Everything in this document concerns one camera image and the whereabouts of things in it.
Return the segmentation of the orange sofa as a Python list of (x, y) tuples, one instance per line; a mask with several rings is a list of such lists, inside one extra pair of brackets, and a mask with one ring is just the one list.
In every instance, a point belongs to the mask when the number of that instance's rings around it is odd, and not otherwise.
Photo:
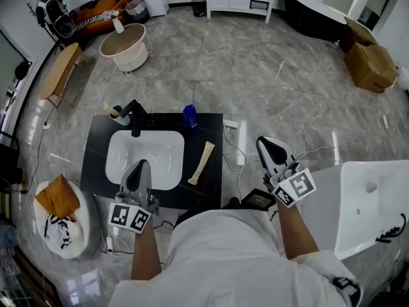
[(125, 11), (127, 3), (132, 0), (92, 0), (70, 12), (70, 17), (75, 25), (75, 33), (72, 39), (85, 40), (96, 35), (114, 30), (111, 20), (105, 20), (104, 12), (118, 11), (119, 21), (127, 25), (131, 21), (130, 15)]

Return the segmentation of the white beanbag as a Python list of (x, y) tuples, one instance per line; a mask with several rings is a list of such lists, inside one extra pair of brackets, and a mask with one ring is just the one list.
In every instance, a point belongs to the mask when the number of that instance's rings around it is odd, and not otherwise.
[(70, 245), (65, 249), (60, 249), (43, 239), (43, 226), (49, 213), (37, 200), (34, 200), (36, 230), (47, 248), (61, 258), (66, 260), (89, 259), (94, 255), (100, 242), (101, 224), (98, 207), (91, 195), (84, 194), (73, 182), (69, 184), (80, 201), (80, 208), (72, 216), (76, 222), (68, 225), (72, 241)]

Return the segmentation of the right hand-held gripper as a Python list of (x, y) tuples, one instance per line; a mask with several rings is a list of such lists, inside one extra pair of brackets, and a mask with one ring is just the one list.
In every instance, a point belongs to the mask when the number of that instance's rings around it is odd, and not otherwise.
[(290, 208), (316, 191), (311, 172), (296, 160), (287, 143), (260, 136), (256, 148), (265, 170), (263, 183), (276, 201)]

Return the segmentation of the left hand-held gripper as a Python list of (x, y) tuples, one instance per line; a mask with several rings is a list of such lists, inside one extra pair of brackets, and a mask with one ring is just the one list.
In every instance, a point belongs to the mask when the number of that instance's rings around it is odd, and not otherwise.
[(124, 173), (109, 208), (109, 224), (141, 234), (152, 215), (159, 215), (159, 199), (152, 193), (151, 166), (146, 159)]

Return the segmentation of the person's white shirt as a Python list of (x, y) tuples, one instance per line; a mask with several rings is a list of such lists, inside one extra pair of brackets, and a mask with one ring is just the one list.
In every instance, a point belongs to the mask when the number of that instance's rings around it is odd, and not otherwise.
[(161, 268), (119, 282), (109, 307), (359, 307), (364, 293), (331, 251), (288, 259), (259, 210), (184, 214)]

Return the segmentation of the black stone vanity counter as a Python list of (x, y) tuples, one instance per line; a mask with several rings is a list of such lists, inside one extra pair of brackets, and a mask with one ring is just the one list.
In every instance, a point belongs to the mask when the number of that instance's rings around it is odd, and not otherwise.
[[(204, 204), (210, 209), (220, 208), (222, 186), (223, 115), (199, 113), (198, 129), (190, 130), (181, 113), (154, 113), (154, 123), (146, 130), (172, 130), (179, 132), (184, 140), (183, 172), (180, 183), (171, 190), (152, 188), (160, 206), (173, 209), (193, 209)], [(109, 142), (119, 130), (129, 130), (107, 115), (94, 116), (82, 164), (80, 188), (86, 193), (113, 199), (120, 183), (112, 183), (105, 174)], [(201, 159), (205, 143), (215, 145), (197, 185), (188, 183)]]

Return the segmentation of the white freestanding bathtub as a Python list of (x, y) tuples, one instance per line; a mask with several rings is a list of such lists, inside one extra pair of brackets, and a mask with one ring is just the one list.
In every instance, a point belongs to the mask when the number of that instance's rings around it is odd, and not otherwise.
[(401, 213), (409, 221), (409, 160), (345, 162), (313, 180), (317, 190), (301, 202), (302, 218), (318, 247), (340, 260), (380, 243), (403, 225)]

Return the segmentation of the black bag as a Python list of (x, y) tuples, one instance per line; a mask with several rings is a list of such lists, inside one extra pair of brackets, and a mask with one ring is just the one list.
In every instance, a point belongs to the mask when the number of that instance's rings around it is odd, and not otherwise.
[(15, 68), (15, 78), (18, 81), (23, 80), (25, 76), (27, 76), (27, 73), (32, 65), (32, 62), (30, 61), (22, 61), (20, 62), (17, 67)]

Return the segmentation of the grey woven basket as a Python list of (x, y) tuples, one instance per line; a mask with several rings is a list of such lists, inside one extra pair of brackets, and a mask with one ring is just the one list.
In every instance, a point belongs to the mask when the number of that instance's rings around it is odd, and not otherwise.
[(150, 19), (145, 0), (132, 0), (126, 4), (125, 11), (130, 15), (134, 23), (144, 24)]

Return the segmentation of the white rectangular sink basin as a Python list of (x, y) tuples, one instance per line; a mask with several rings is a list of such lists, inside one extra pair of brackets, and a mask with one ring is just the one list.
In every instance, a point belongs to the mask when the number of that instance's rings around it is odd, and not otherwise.
[(151, 166), (152, 188), (174, 189), (183, 172), (183, 136), (172, 130), (143, 130), (137, 138), (129, 130), (115, 132), (109, 142), (105, 174), (114, 184), (137, 161), (145, 159)]

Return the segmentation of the black square floor device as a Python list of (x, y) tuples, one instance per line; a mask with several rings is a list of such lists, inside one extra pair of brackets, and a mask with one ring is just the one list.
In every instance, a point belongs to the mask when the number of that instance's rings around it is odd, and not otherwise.
[(267, 212), (270, 207), (276, 204), (274, 195), (260, 189), (253, 189), (241, 200), (240, 206), (243, 209), (260, 210)]

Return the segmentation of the open cardboard box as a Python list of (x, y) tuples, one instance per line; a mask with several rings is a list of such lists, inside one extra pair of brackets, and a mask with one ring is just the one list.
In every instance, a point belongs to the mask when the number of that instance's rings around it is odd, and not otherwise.
[(346, 29), (339, 40), (339, 46), (344, 53), (347, 53), (354, 43), (359, 43), (363, 46), (378, 45), (372, 32), (362, 24), (344, 18), (346, 21)]

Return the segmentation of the brown coat rack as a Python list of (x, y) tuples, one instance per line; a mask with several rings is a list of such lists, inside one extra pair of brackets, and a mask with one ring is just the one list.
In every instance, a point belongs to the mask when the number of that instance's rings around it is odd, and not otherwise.
[[(35, 14), (35, 11), (34, 11), (34, 9), (33, 9), (32, 4), (31, 4), (30, 2), (28, 2), (28, 3), (26, 3), (26, 5), (27, 5), (27, 7), (29, 8), (30, 14), (31, 14), (34, 18), (36, 18), (36, 14)], [(60, 50), (62, 51), (62, 50), (64, 49), (64, 46), (61, 45), (61, 42), (60, 42), (57, 38), (54, 37), (54, 35), (47, 29), (46, 26), (43, 27), (43, 29), (45, 30), (45, 32), (51, 37), (51, 39), (54, 41), (54, 43), (55, 43), (55, 44), (60, 48)]]

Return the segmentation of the striped throw blanket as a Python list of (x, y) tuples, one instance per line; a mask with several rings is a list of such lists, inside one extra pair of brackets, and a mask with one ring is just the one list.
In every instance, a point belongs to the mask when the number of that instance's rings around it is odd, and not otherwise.
[(69, 15), (75, 25), (75, 31), (80, 31), (89, 24), (104, 20), (102, 16), (103, 12), (112, 10), (120, 1), (121, 0), (92, 0), (74, 8)]

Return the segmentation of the black mesh trash bin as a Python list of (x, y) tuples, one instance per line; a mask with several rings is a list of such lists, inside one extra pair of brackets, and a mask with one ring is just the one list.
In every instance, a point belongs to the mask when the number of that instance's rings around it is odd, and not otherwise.
[(191, 0), (191, 7), (195, 17), (206, 16), (206, 0)]

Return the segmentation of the large cardboard box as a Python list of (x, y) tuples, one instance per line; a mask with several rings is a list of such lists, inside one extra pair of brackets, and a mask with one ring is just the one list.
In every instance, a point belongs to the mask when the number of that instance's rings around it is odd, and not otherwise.
[(344, 62), (356, 87), (374, 93), (383, 93), (393, 86), (399, 75), (389, 52), (380, 45), (355, 42)]

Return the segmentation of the blue bottle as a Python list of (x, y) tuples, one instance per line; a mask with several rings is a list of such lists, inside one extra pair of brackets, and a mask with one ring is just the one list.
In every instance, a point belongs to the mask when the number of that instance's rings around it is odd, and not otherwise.
[(198, 128), (197, 112), (194, 104), (187, 105), (183, 108), (185, 123), (190, 130)]

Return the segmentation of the dark oval bathtub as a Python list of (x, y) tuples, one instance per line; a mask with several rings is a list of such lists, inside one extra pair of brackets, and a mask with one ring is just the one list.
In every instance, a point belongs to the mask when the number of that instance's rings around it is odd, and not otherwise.
[(312, 38), (337, 41), (347, 27), (346, 15), (317, 0), (284, 0), (290, 26)]

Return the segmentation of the orange cushion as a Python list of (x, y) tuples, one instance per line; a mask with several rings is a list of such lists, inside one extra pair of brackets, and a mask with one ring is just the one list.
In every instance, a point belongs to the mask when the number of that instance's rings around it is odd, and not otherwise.
[(72, 216), (80, 208), (80, 201), (63, 175), (59, 175), (35, 196), (37, 202), (59, 219)]

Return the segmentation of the white vase with flowers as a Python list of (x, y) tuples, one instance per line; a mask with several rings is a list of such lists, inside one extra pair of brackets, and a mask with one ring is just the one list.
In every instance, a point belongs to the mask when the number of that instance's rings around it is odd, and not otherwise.
[(119, 20), (120, 12), (121, 10), (107, 10), (107, 11), (104, 11), (102, 14), (104, 20), (112, 21), (114, 28), (118, 34), (124, 32), (123, 24)]

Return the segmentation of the grey toothbrush cup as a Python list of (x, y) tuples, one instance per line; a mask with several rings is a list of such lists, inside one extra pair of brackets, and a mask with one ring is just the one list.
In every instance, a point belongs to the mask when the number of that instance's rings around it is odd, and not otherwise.
[(119, 106), (119, 105), (110, 107), (109, 108), (109, 117), (110, 117), (111, 120), (114, 120), (118, 124), (126, 127), (126, 126), (130, 125), (130, 117), (127, 114), (124, 117), (122, 117), (122, 115), (121, 115), (122, 110), (123, 110), (123, 108), (121, 106)]

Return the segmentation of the black angular sink faucet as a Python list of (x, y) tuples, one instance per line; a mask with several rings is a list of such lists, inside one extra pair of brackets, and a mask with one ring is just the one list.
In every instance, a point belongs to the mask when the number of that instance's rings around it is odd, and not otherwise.
[(142, 130), (149, 129), (153, 123), (153, 115), (144, 110), (142, 105), (135, 99), (129, 102), (121, 111), (120, 116), (122, 118), (132, 114), (131, 121), (131, 136), (138, 138), (141, 135)]

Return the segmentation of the round white toilet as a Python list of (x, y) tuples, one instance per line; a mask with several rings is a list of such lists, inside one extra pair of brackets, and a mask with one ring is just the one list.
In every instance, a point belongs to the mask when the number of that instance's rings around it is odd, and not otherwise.
[(409, 91), (409, 68), (398, 66), (397, 69), (399, 71), (399, 75), (396, 81), (397, 85), (403, 91)]

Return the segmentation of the person's left forearm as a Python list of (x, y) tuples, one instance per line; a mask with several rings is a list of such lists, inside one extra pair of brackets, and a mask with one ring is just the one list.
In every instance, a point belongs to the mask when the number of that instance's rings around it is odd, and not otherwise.
[(162, 272), (157, 242), (150, 219), (141, 234), (135, 235), (131, 280), (149, 281)]

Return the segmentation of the oval wooden bench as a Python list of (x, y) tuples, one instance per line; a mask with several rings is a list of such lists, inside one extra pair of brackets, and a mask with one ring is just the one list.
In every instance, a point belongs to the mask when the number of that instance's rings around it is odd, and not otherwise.
[(53, 106), (57, 106), (50, 98), (55, 96), (57, 101), (63, 102), (69, 107), (73, 107), (63, 96), (63, 89), (70, 76), (73, 67), (76, 67), (77, 60), (82, 56), (82, 49), (77, 42), (64, 48), (56, 58), (49, 70), (45, 82), (40, 90), (40, 99), (48, 100)]

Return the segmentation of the black and white striped cloth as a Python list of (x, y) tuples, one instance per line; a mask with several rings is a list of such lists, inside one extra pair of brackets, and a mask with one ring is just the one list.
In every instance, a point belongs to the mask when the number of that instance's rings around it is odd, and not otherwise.
[(60, 219), (49, 214), (43, 226), (43, 239), (54, 247), (65, 249), (72, 242), (68, 225), (75, 222), (76, 220), (70, 216)]

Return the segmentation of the person's right forearm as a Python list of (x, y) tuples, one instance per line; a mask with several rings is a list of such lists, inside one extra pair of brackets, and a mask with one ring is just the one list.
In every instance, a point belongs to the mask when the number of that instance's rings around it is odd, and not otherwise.
[(290, 208), (277, 202), (284, 251), (288, 259), (318, 252), (318, 246), (294, 205)]

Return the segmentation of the black bathtub faucet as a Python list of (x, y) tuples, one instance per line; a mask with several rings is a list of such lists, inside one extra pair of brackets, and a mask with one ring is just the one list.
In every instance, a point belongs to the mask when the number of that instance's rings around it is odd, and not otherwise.
[(393, 238), (399, 237), (403, 233), (407, 222), (406, 215), (404, 213), (401, 213), (401, 217), (403, 218), (402, 226), (395, 226), (391, 228), (389, 231), (386, 231), (377, 237), (375, 242), (390, 244)]

